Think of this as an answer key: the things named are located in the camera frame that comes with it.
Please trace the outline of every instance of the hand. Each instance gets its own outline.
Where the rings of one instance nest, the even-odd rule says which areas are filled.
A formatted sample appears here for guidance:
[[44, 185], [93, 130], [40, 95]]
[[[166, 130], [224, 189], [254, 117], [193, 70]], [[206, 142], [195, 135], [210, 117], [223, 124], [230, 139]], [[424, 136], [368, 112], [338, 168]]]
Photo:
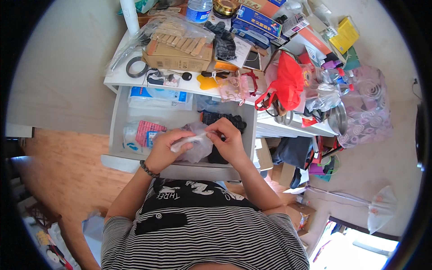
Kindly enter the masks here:
[[192, 149], [194, 146], [192, 143], [185, 143], [181, 146], [179, 152], [174, 153], [170, 150], [172, 143], [178, 139], [195, 135], [196, 134], [191, 131], [184, 131], [178, 128], [158, 135], [154, 141], [153, 149], [144, 164], [152, 173], [160, 173], [163, 169], [170, 166], [179, 155]]
[[217, 131], [225, 136], [226, 140], [223, 142], [220, 136], [215, 133], [207, 133], [207, 137], [214, 143], [220, 155], [231, 163], [234, 168], [240, 166], [247, 160], [250, 161], [243, 148], [240, 131], [228, 119], [221, 118], [204, 130]]

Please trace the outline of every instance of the black and white striped t-shirt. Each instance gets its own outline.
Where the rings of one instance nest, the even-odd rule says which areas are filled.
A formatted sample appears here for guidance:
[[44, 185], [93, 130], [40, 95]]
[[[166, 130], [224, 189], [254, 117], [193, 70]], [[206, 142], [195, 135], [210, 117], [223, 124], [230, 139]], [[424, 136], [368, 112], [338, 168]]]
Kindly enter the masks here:
[[265, 215], [213, 182], [158, 180], [133, 222], [114, 216], [105, 223], [102, 269], [183, 270], [205, 262], [309, 269], [288, 215]]

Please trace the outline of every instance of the key fob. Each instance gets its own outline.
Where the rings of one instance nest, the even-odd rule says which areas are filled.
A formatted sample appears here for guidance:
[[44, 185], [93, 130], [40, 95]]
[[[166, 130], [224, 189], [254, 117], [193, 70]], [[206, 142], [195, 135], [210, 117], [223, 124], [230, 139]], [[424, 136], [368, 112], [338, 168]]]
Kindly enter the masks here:
[[185, 72], [185, 73], [183, 73], [181, 78], [185, 81], [190, 81], [192, 79], [192, 74], [190, 74], [189, 72]]

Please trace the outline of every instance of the tiled floor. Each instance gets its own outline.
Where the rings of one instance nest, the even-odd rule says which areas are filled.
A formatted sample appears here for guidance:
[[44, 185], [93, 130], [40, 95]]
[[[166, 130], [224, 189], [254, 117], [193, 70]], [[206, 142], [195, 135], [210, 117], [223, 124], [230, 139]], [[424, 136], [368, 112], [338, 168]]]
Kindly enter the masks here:
[[[108, 136], [36, 129], [24, 147], [29, 158], [17, 161], [22, 180], [30, 192], [51, 211], [61, 214], [62, 236], [83, 269], [99, 269], [81, 231], [81, 222], [94, 209], [106, 212], [132, 174], [104, 167], [100, 155], [108, 153]], [[284, 203], [295, 196], [286, 188], [266, 181]], [[244, 194], [242, 185], [227, 184]]]

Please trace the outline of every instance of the red bag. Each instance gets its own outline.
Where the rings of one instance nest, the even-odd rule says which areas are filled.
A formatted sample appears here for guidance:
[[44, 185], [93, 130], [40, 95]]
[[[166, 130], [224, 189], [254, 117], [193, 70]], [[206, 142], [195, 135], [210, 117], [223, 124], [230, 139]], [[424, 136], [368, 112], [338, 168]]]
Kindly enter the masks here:
[[[267, 110], [277, 95], [279, 102], [287, 111], [294, 110], [300, 104], [300, 93], [303, 92], [304, 80], [302, 68], [286, 52], [282, 51], [279, 58], [277, 69], [277, 79], [273, 81], [267, 91], [255, 101], [255, 109], [259, 111]], [[268, 107], [258, 107], [257, 105], [264, 100], [269, 90], [274, 91], [269, 97]]]

